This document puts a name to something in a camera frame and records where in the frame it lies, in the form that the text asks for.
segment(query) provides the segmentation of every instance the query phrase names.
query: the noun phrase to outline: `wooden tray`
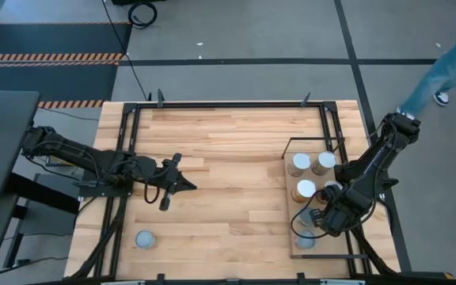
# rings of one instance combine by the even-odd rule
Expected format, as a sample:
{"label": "wooden tray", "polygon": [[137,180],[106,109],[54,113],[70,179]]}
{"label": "wooden tray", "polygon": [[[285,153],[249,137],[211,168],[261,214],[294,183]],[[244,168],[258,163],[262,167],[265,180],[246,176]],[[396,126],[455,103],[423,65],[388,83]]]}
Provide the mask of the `wooden tray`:
{"label": "wooden tray", "polygon": [[[324,176],[318,176],[313,173],[311,169],[308,169],[304,172],[300,177],[293,177],[291,176],[288,171],[286,170],[288,164],[290,163],[293,156],[297,154],[296,152],[289,152],[285,153],[284,155],[284,172],[286,175],[286,189],[287,189],[287,205],[288,205],[288,221],[295,216],[295,214],[302,209],[306,203],[296,203],[291,198],[291,190],[295,187],[295,185],[300,180],[311,180],[316,184],[316,189],[321,189],[323,184],[326,181],[333,181],[335,180],[335,174],[333,169],[328,171]],[[311,162],[316,159],[318,153],[307,153],[305,154],[310,156]],[[316,198],[310,204],[312,208],[319,208],[324,209],[325,205],[319,203]],[[298,222],[298,218],[295,219],[293,223],[294,229],[300,234],[302,230],[308,229],[312,230],[315,236],[323,234],[324,231],[318,227],[310,226],[305,227],[300,222]],[[346,243],[346,236],[345,234],[341,234],[339,237],[332,237],[332,236],[325,236],[318,238],[316,243],[312,249],[300,249],[295,245],[295,239],[297,236],[290,230],[290,242],[291,242],[291,258],[318,258],[319,256],[314,257],[313,255],[334,255],[334,254],[348,254],[348,247]]]}

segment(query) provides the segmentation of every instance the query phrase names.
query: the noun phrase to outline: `white sneaker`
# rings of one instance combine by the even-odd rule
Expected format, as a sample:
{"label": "white sneaker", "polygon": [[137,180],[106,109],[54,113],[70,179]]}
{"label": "white sneaker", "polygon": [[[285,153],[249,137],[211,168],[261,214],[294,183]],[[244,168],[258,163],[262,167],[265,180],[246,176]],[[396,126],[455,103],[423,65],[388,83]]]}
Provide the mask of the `white sneaker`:
{"label": "white sneaker", "polygon": [[401,115],[403,115],[403,116],[408,117],[408,119],[410,119],[410,120],[414,120],[414,119],[415,119],[415,116],[413,116],[413,115],[411,115],[411,114],[409,114],[409,113],[407,113],[407,112],[402,112],[402,111],[401,111],[401,106],[397,106],[397,113],[399,113],[399,114],[401,114]]}
{"label": "white sneaker", "polygon": [[448,105],[448,102],[450,99],[448,98],[448,93],[443,93],[443,92],[436,92],[432,94],[432,98],[434,98],[435,103],[437,103],[439,106],[446,106]]}

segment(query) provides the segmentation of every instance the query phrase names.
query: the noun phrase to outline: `concrete floor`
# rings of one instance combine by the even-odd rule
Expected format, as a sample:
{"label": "concrete floor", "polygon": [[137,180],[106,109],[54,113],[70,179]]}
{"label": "concrete floor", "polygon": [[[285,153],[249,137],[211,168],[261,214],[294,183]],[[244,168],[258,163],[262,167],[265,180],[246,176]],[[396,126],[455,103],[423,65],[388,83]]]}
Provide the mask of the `concrete floor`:
{"label": "concrete floor", "polygon": [[[436,59],[456,41],[456,1],[342,0],[358,59]],[[347,59],[331,0],[169,0],[156,3],[158,20],[134,30],[128,52],[135,59]],[[127,7],[109,7],[114,21]],[[107,21],[101,0],[6,0],[0,22]],[[411,92],[426,65],[361,66],[374,121],[378,123]],[[167,100],[358,100],[349,65],[138,66],[147,92]],[[129,67],[119,67],[113,101],[142,100]],[[394,162],[390,175],[413,271],[450,272],[456,277],[456,89],[451,103],[432,102],[420,117],[419,141]],[[97,117],[99,110],[67,110]],[[36,124],[51,125],[71,139],[93,143],[96,122],[39,111]],[[40,169],[26,161],[15,172],[32,177]],[[53,237],[35,237],[50,241]],[[49,246],[43,256],[67,255],[69,243]],[[36,255],[25,248],[20,258]],[[58,279],[60,270],[35,265],[0,276],[31,283]],[[56,268],[64,266],[54,263]]]}

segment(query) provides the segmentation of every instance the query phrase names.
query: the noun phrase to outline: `wooden table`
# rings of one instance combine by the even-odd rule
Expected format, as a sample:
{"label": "wooden table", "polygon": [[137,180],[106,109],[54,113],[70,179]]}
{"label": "wooden table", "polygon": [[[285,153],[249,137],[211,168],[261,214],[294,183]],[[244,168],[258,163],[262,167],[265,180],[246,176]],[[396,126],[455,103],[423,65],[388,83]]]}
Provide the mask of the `wooden table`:
{"label": "wooden table", "polygon": [[[348,157],[356,159],[368,147],[357,102],[336,103]],[[94,147],[116,148],[122,109],[123,103],[105,102]],[[297,272],[306,278],[347,277],[346,260],[290,258],[280,156],[290,137],[304,136],[323,136],[311,108],[143,110],[137,154],[160,162],[182,153],[179,168],[198,190],[176,194],[169,210],[161,212],[158,203],[144,201],[143,185],[135,184],[127,203],[117,279],[156,279],[158,273],[166,279],[294,279]],[[293,147],[325,148],[324,142],[321,150],[308,143]],[[65,276],[77,271],[99,240],[104,209],[105,198],[98,198],[78,217]],[[378,206],[363,228],[385,262],[399,271],[384,208]],[[152,231],[157,246],[138,249],[135,235],[140,230]],[[359,263],[357,268],[362,272]]]}

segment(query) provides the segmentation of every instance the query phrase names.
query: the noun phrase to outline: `blue jeans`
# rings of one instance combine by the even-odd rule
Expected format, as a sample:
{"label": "blue jeans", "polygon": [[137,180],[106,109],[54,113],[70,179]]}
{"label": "blue jeans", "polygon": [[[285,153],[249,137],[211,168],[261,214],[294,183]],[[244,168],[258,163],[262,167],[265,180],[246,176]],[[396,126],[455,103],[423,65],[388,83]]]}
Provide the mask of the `blue jeans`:
{"label": "blue jeans", "polygon": [[456,87],[456,45],[435,61],[431,69],[401,105],[401,111],[418,115],[435,92],[446,92]]}

